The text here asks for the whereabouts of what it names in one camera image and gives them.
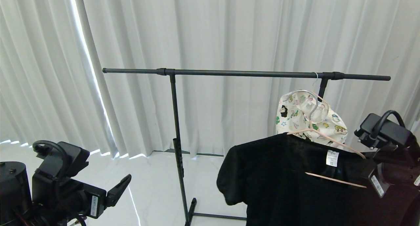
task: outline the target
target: horizontal black rod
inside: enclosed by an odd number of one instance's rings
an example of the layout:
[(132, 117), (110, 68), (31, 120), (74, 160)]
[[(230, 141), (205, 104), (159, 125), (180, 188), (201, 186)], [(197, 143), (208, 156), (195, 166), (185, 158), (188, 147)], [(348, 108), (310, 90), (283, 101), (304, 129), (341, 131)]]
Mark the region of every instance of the horizontal black rod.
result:
[[(185, 70), (185, 69), (114, 69), (104, 68), (104, 73), (142, 73), (169, 75), (201, 75), (201, 76), (238, 76), (238, 77), (269, 77), (269, 78), (327, 78), (333, 79), (333, 72), (261, 72), (261, 71), (228, 71), (228, 70)], [(360, 79), (389, 81), (390, 76), (343, 74), (340, 79)]]
[(212, 214), (202, 214), (202, 213), (193, 213), (196, 216), (205, 216), (205, 217), (219, 217), (219, 218), (229, 218), (229, 219), (237, 219), (237, 220), (246, 220), (245, 217), (236, 217), (236, 216), (229, 216), (229, 215), (212, 215)]

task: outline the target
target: curtain fold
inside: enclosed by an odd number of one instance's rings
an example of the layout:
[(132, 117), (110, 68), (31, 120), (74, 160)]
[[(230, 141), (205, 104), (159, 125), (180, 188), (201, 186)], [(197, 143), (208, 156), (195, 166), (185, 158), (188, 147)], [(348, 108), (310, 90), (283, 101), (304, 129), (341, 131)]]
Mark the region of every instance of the curtain fold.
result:
[(0, 15), (0, 139), (110, 151), (71, 0), (1, 0)]
[[(406, 121), (420, 78), (419, 0), (84, 0), (102, 67), (344, 72), (390, 82), (330, 81), (325, 99), (351, 132), (369, 113)], [(94, 68), (100, 72), (101, 67)], [(169, 78), (108, 74), (109, 93), (132, 156), (172, 147)], [(274, 134), (282, 94), (320, 81), (177, 76), (183, 150), (225, 154)], [(353, 137), (348, 144), (357, 146)]]

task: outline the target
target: marble floor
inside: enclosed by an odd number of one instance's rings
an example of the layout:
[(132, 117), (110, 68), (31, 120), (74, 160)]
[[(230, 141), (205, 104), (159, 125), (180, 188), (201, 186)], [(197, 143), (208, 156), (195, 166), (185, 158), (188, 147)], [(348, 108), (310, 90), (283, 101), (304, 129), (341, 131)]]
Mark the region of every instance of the marble floor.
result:
[[(88, 226), (180, 226), (185, 224), (176, 162), (172, 153), (154, 152), (149, 157), (129, 160), (100, 153), (90, 155), (89, 166), (75, 179), (109, 190), (128, 173), (132, 181), (117, 206), (107, 208), (99, 219), (89, 218)], [(20, 144), (0, 145), (0, 161), (19, 161), (27, 166), (31, 181), (42, 160), (32, 148)], [(222, 157), (183, 156), (185, 189), (188, 207), (193, 197), (198, 203), (195, 212), (246, 217), (246, 205), (228, 206), (216, 187)], [(244, 226), (243, 220), (194, 216), (192, 226)]]

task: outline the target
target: shirt sleeve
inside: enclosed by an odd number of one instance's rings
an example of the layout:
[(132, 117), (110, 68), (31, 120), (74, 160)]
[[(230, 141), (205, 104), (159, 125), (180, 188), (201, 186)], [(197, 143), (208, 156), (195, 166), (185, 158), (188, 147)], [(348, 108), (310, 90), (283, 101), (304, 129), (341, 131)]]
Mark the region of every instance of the shirt sleeve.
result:
[(238, 149), (232, 147), (219, 170), (217, 176), (217, 188), (225, 196), (226, 204), (235, 205), (244, 201), (245, 179), (243, 172), (243, 161)]

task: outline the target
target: vertical metal pole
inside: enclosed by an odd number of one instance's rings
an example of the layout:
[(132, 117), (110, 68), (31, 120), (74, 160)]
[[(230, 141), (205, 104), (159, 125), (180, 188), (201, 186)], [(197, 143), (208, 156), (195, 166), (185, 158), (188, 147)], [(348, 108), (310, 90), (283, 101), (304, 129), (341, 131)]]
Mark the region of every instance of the vertical metal pole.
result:
[(177, 169), (179, 177), (179, 185), (181, 187), (182, 205), (185, 214), (185, 222), (189, 222), (188, 208), (186, 205), (185, 186), (183, 182), (183, 164), (182, 164), (182, 153), (181, 153), (181, 140), (179, 132), (179, 118), (178, 118), (178, 103), (177, 103), (177, 87), (175, 84), (175, 74), (169, 75), (171, 78), (171, 90), (172, 90), (172, 105), (174, 106), (174, 117), (175, 117), (175, 132), (177, 138), (174, 139), (175, 148), (175, 159), (177, 160)]
[(322, 78), (321, 79), (321, 84), (320, 84), (320, 86), (319, 86), (319, 92), (318, 92), (318, 95), (320, 96), (320, 97), (324, 97), (324, 93), (325, 93), (325, 88), (327, 87), (327, 84), (328, 84), (328, 78)]

